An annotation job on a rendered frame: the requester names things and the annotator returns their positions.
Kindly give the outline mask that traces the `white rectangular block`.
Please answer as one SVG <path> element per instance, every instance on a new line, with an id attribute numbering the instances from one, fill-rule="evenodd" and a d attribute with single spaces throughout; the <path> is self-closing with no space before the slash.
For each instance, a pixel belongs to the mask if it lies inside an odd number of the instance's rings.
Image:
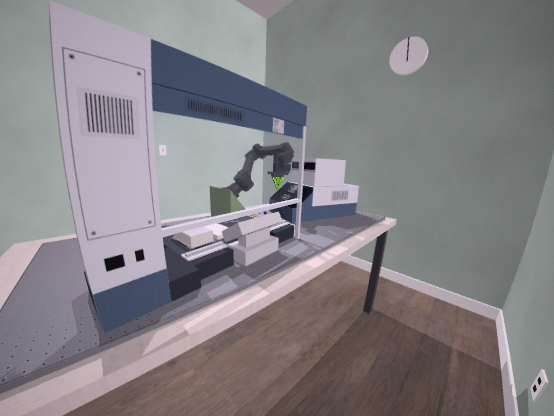
<path id="1" fill-rule="evenodd" d="M 214 241 L 213 230 L 207 227 L 176 233 L 174 234 L 174 238 L 190 248 Z"/>

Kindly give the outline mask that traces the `grey flat base plate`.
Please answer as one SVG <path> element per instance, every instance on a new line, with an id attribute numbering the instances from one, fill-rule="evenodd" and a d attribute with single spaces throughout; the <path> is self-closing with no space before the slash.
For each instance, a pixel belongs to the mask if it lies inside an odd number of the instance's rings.
<path id="1" fill-rule="evenodd" d="M 356 215 L 300 223 L 300 238 L 244 266 L 201 280 L 201 288 L 103 333 L 77 238 L 42 243 L 0 309 L 0 394 L 185 317 L 383 221 Z"/>

